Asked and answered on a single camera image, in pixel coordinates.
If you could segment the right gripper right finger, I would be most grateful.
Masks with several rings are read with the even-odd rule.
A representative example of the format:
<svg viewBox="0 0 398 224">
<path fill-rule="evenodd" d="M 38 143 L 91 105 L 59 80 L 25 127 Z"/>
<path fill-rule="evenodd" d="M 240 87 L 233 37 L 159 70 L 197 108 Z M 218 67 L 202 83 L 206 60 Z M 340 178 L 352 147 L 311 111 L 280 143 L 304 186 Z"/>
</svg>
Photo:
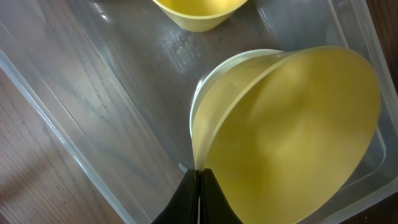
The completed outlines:
<svg viewBox="0 0 398 224">
<path fill-rule="evenodd" d="M 211 169 L 200 172 L 200 224 L 242 224 Z"/>
</svg>

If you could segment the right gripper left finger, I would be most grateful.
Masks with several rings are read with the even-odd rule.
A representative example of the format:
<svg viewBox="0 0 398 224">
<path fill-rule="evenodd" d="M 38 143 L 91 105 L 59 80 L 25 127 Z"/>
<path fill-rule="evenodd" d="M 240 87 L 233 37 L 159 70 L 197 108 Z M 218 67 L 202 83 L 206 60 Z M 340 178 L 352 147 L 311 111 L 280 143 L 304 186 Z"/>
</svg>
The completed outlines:
<svg viewBox="0 0 398 224">
<path fill-rule="evenodd" d="M 187 170 L 164 210 L 152 224 L 197 224 L 199 171 Z"/>
</svg>

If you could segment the white plastic bowl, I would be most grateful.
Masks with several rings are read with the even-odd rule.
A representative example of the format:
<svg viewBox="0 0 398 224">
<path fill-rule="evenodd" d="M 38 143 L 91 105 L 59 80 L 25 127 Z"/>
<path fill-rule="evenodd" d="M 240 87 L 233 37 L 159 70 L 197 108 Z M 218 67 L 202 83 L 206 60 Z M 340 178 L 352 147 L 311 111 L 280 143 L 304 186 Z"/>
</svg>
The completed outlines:
<svg viewBox="0 0 398 224">
<path fill-rule="evenodd" d="M 189 116 L 190 135 L 192 136 L 193 120 L 197 113 L 197 109 L 204 98 L 204 95 L 213 86 L 213 84 L 223 76 L 224 72 L 227 72 L 237 64 L 249 60 L 250 58 L 260 57 L 263 55 L 278 54 L 281 52 L 282 52 L 281 50 L 275 50 L 275 49 L 256 49 L 256 50 L 249 50 L 246 52 L 242 52 L 225 60 L 224 62 L 219 64 L 214 70 L 212 70 L 204 79 L 201 79 L 198 82 L 195 94 L 193 96 L 192 105 L 190 108 L 190 116 Z"/>
</svg>

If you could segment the yellow plastic bowl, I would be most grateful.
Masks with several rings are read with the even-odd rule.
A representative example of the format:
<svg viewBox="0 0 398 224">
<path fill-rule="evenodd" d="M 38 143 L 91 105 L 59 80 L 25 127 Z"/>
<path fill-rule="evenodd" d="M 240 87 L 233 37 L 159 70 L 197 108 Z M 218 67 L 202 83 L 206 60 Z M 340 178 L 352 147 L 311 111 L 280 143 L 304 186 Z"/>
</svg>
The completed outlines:
<svg viewBox="0 0 398 224">
<path fill-rule="evenodd" d="M 243 223 L 297 223 L 349 179 L 380 111 L 377 75 L 350 49 L 250 58 L 204 95 L 193 120 L 195 167 L 213 171 Z"/>
</svg>

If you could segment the yellow plastic cup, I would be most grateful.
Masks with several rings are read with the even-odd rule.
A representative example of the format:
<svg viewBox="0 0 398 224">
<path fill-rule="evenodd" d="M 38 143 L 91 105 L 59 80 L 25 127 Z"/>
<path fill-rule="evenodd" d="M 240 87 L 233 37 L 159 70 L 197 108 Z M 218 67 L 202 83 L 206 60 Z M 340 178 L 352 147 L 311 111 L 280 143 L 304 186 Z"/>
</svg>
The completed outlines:
<svg viewBox="0 0 398 224">
<path fill-rule="evenodd" d="M 182 29 L 205 32 L 220 25 L 247 0 L 153 0 Z"/>
</svg>

